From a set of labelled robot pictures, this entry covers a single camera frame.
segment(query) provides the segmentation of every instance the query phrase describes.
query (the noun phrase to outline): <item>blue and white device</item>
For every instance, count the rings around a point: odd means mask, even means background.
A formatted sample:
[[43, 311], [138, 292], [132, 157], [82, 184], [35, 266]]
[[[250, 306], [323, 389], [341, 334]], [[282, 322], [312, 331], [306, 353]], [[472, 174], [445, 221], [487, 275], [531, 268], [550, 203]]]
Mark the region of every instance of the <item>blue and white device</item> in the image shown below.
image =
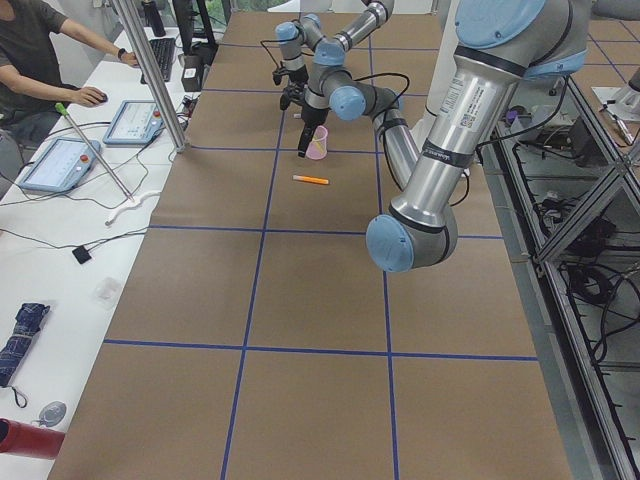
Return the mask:
[[[100, 151], [100, 142], [91, 140], [91, 144]], [[95, 160], [91, 149], [79, 138], [58, 138], [17, 185], [38, 192], [66, 192], [78, 184]]]
[[110, 147], [144, 147], [161, 128], [162, 118], [154, 101], [125, 100], [102, 142]]

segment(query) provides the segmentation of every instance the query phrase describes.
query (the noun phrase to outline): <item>keyboard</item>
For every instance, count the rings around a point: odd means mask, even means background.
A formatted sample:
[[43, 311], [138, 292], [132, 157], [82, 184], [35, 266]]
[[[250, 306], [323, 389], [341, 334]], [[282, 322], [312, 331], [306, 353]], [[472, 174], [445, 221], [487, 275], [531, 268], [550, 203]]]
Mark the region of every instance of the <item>keyboard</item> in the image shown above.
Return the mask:
[[[173, 53], [176, 48], [176, 41], [174, 38], [153, 38], [149, 40], [149, 44], [158, 61], [162, 79], [168, 82], [171, 80], [171, 66], [173, 65]], [[142, 75], [140, 83], [147, 83], [144, 75]]]

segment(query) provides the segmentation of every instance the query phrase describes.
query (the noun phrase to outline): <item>white desk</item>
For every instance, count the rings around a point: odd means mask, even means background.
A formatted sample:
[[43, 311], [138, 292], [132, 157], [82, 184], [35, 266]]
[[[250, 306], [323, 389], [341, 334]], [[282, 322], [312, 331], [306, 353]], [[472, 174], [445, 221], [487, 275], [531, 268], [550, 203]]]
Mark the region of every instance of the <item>white desk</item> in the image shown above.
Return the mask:
[[[177, 29], [167, 29], [167, 35], [176, 36]], [[126, 35], [117, 45], [130, 49]], [[174, 62], [171, 82], [167, 84], [174, 106], [181, 103], [184, 91], [180, 81], [181, 67]], [[100, 88], [109, 101], [95, 108], [71, 105], [68, 109], [78, 124], [110, 121], [123, 100], [152, 99], [146, 85], [140, 83], [140, 70], [112, 60], [102, 61], [87, 80], [87, 85]], [[54, 131], [67, 127], [61, 119]], [[101, 140], [105, 127], [84, 130], [90, 139]], [[75, 137], [70, 130], [65, 136]], [[45, 142], [34, 159], [46, 147]], [[107, 162], [116, 168], [118, 176], [128, 188], [140, 182], [145, 170], [136, 160], [123, 165], [135, 155], [138, 148], [103, 148]], [[174, 147], [168, 132], [147, 148], [140, 161], [149, 170], [138, 193], [161, 190], [171, 168]], [[82, 182], [72, 190], [74, 198], [91, 198], [109, 206], [124, 200], [124, 195], [96, 164]], [[109, 210], [90, 201], [72, 201], [68, 198], [50, 198], [10, 205], [25, 200], [16, 187], [12, 187], [0, 203], [0, 228], [21, 235], [45, 240], [55, 245], [81, 245], [93, 240], [117, 236], [146, 227], [157, 197], [148, 199], [136, 210], [121, 214], [111, 227], [104, 222]], [[29, 398], [26, 408], [14, 402], [10, 389], [0, 390], [0, 417], [29, 423], [37, 419], [42, 407], [58, 400], [67, 405], [68, 413], [62, 423], [54, 427], [66, 431], [95, 361], [102, 339], [115, 309], [99, 301], [96, 287], [107, 277], [123, 287], [138, 253], [142, 236], [113, 240], [91, 252], [93, 257], [84, 265], [78, 264], [70, 248], [55, 250], [44, 245], [0, 232], [0, 343], [11, 335], [15, 315], [24, 302], [51, 305], [42, 331], [36, 336], [30, 350], [14, 374], [11, 383]], [[53, 461], [0, 454], [2, 478], [12, 480], [46, 479]]]

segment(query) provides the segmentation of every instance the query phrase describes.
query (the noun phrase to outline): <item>orange marker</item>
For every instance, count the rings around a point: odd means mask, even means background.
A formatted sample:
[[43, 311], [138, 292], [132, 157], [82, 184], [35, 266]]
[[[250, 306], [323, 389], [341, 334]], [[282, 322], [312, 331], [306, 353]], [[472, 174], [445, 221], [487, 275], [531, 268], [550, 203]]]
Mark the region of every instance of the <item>orange marker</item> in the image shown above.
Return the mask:
[[329, 180], [326, 178], [318, 178], [318, 177], [305, 177], [304, 175], [294, 175], [294, 180], [298, 182], [306, 182], [306, 183], [316, 183], [318, 185], [329, 185]]

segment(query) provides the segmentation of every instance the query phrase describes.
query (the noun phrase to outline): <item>person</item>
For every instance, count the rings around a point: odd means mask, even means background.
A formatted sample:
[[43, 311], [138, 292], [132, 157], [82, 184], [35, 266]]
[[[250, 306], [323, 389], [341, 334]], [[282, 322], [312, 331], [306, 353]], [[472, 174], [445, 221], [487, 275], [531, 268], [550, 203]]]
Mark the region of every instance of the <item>person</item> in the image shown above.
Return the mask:
[[25, 147], [37, 147], [58, 121], [56, 102], [94, 107], [106, 101], [96, 87], [62, 82], [51, 33], [67, 35], [132, 67], [138, 64], [135, 53], [43, 0], [0, 0], [0, 129]]

